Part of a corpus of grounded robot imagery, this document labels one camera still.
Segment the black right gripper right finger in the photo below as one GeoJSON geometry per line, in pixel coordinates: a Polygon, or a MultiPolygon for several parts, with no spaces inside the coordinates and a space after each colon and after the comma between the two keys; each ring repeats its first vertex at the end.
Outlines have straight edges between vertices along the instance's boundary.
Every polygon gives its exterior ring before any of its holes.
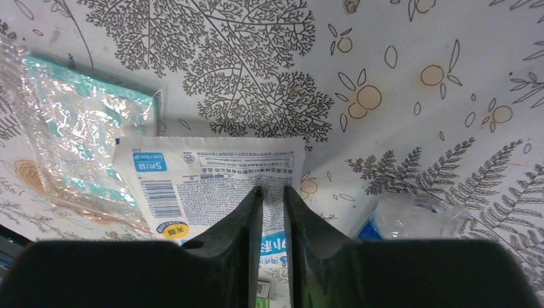
{"type": "Polygon", "coordinates": [[[284,189],[293,307],[539,307],[507,250],[485,240],[352,239],[284,189]]]}

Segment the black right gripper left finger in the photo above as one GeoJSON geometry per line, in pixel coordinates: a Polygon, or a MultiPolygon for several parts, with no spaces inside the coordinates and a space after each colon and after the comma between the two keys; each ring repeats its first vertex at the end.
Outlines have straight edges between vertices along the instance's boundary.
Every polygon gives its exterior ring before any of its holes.
{"type": "Polygon", "coordinates": [[[263,195],[185,242],[40,241],[1,282],[2,307],[255,307],[263,195]]]}

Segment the blue white elastic bandage roll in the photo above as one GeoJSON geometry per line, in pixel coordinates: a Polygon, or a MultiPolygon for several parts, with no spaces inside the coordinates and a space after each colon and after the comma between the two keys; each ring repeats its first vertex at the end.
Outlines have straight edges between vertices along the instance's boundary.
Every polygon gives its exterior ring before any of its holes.
{"type": "Polygon", "coordinates": [[[431,197],[387,192],[374,196],[350,231],[356,239],[453,239],[469,218],[464,206],[431,197]]]}

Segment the white gauze dressing packet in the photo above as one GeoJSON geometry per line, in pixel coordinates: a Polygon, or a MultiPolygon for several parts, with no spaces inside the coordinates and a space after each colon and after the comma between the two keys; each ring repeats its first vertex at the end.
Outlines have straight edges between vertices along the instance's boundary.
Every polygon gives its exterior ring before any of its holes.
{"type": "Polygon", "coordinates": [[[302,137],[120,137],[113,164],[154,237],[183,244],[264,195],[260,266],[286,267],[284,188],[298,189],[302,137]]]}

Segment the plastic bag of band-aids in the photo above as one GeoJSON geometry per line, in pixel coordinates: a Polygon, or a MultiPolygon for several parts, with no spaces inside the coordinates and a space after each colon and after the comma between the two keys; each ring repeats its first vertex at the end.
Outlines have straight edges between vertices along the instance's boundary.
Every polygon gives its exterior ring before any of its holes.
{"type": "Polygon", "coordinates": [[[125,88],[35,57],[1,41],[1,143],[26,137],[33,158],[14,170],[54,209],[148,232],[135,198],[115,170],[121,137],[153,137],[154,94],[125,88]]]}

